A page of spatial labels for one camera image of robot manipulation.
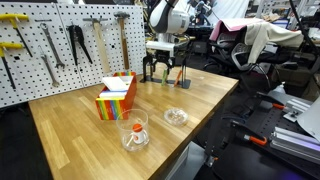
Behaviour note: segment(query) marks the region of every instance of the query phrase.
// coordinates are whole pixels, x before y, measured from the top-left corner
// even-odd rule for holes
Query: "pliers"
[[[86,54],[89,62],[92,64],[92,60],[90,58],[90,55],[88,53],[88,50],[86,46],[84,45],[84,37],[82,33],[81,27],[77,25],[71,25],[68,28],[69,34],[70,34],[70,40],[71,40],[71,47],[72,47],[72,54],[74,57],[74,62],[76,66],[78,65],[78,60],[77,60],[77,51],[76,51],[76,45],[75,42],[78,41],[80,46],[82,47],[84,53]]]

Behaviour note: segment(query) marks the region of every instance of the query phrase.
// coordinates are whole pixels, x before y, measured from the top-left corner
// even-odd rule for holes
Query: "floor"
[[[205,56],[194,54],[188,60],[187,66],[202,70],[206,63]],[[217,73],[218,68],[211,66],[206,71]],[[262,87],[262,90],[266,85],[263,78],[249,82],[254,82],[253,87],[257,89]],[[298,90],[293,92],[296,96],[301,93]],[[248,108],[243,102],[250,96],[244,88],[237,88],[193,142],[204,147],[211,123],[220,120],[221,115],[233,114],[245,118]],[[53,179],[27,103],[0,109],[0,180],[4,179]],[[215,177],[211,169],[204,165],[194,179],[215,179]]]

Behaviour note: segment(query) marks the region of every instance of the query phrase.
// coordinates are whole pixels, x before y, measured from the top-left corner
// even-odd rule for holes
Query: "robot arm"
[[[185,32],[189,26],[187,12],[175,10],[178,0],[161,0],[150,15],[150,25],[157,33]]]

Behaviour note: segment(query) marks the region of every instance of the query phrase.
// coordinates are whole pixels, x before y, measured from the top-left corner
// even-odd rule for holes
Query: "yellow handle tool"
[[[4,21],[4,20],[9,20],[13,29],[15,29],[19,35],[19,37],[21,38],[21,41],[23,43],[23,45],[25,46],[26,50],[28,51],[30,57],[32,57],[32,54],[26,44],[26,42],[24,41],[19,29],[18,29],[18,25],[16,21],[20,21],[20,20],[29,20],[29,17],[27,15],[24,14],[0,14],[0,21]]]
[[[2,62],[4,64],[4,67],[7,71],[7,75],[9,77],[9,80],[10,80],[10,83],[11,83],[11,86],[13,89],[16,89],[16,86],[14,84],[14,81],[13,81],[13,78],[11,76],[11,73],[10,73],[10,69],[8,67],[8,63],[6,61],[6,58],[4,56],[4,52],[3,52],[3,49],[9,49],[9,48],[13,48],[13,49],[21,49],[23,48],[22,44],[16,44],[16,43],[8,43],[8,42],[0,42],[0,57],[2,59]]]
[[[13,28],[18,28],[16,21],[19,20],[29,20],[29,17],[24,14],[0,14],[0,20],[9,20]]]

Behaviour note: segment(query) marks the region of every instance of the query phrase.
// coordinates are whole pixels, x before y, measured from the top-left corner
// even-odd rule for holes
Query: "colorful box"
[[[117,72],[113,76],[133,76],[132,82],[129,86],[128,92],[124,99],[105,100],[96,98],[96,106],[101,120],[116,120],[122,112],[132,108],[134,97],[137,91],[137,79],[135,72]]]

